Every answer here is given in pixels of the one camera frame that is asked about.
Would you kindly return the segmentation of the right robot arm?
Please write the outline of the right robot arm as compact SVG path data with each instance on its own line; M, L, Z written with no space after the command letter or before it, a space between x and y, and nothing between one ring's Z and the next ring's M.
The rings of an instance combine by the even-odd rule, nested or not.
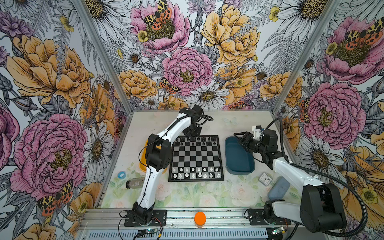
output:
M293 162L279 149L276 131L262 131L255 126L251 133L235 133L234 137L246 152L260 154L264 164L280 174L301 194L300 204L291 204L284 200L267 201L264 207L266 222L288 219L303 225L312 233L338 230L347 226L339 189L294 167Z

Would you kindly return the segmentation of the teal plastic tray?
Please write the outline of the teal plastic tray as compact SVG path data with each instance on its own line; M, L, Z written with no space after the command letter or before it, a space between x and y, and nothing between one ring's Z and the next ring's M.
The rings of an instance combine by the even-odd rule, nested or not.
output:
M253 155L246 152L235 137L225 140L225 159L227 170L232 175L249 175L255 170Z

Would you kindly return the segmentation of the aluminium front rail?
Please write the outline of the aluminium front rail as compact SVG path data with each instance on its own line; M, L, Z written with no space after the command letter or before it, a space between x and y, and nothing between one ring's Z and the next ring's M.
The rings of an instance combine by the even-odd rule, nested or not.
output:
M165 230L182 229L251 229L276 228L278 225L259 223L255 226L244 218L247 207L239 208L170 208L167 209ZM202 212L206 216L205 224L199 228L195 223L195 215ZM149 226L126 227L126 209L99 208L88 210L79 226L79 230L138 230Z

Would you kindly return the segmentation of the grey blue oval object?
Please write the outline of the grey blue oval object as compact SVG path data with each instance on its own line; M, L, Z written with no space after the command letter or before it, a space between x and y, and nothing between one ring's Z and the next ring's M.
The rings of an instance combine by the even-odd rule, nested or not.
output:
M290 187L291 184L284 177L278 177L268 193L269 200L282 200Z

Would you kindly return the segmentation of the grey rectangular object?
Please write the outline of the grey rectangular object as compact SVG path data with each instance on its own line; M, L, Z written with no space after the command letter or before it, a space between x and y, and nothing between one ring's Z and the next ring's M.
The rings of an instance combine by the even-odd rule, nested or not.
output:
M140 189L144 185L145 178L134 178L126 182L127 189Z

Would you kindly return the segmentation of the orange round button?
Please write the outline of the orange round button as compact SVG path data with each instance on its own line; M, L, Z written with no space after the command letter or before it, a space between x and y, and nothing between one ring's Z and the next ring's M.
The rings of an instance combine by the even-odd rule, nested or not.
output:
M194 217L195 225L202 228L206 223L207 217L203 212L197 212Z

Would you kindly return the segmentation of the black white chessboard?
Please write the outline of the black white chessboard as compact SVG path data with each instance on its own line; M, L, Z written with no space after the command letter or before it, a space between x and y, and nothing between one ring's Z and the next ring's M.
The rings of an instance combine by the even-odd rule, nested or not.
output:
M173 143L169 182L224 181L218 135L179 136Z

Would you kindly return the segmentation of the small white square clock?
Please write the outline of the small white square clock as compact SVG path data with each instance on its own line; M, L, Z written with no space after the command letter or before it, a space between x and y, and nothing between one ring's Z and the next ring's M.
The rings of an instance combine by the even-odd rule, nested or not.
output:
M273 179L272 177L270 177L267 173L262 173L260 176L259 176L259 181L264 185L264 186L269 186Z

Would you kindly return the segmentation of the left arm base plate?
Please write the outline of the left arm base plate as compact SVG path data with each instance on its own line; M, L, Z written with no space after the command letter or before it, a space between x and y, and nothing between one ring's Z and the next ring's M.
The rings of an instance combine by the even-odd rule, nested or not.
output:
M125 217L125 227L164 227L167 222L167 210L153 210L151 214L139 215L129 210Z

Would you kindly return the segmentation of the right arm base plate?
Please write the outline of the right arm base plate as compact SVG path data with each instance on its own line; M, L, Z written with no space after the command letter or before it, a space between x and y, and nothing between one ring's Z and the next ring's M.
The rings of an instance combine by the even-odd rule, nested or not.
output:
M247 209L244 213L244 217L249 220L251 226L289 226L291 220L278 218L278 217L265 217L263 209Z

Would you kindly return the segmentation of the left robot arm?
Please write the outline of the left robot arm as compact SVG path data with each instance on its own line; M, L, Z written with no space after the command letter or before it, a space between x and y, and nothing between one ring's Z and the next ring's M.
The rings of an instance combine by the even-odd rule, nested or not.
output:
M199 121L204 118L204 110L199 105L182 108L174 121L158 134L151 134L145 147L146 176L141 193L133 204L132 211L137 221L148 225L153 216L156 189L162 172L173 159L172 145L180 135L197 137L202 127Z

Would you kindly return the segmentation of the yellow plastic tray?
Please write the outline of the yellow plastic tray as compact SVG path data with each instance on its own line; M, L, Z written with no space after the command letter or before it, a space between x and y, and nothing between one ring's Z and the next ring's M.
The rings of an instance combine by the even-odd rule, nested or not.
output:
M146 141L145 142L145 146L144 146L144 149L143 151L140 153L140 162L139 162L139 168L140 170L145 173L147 171L147 160L146 160L146 149L147 149L147 144L148 142Z

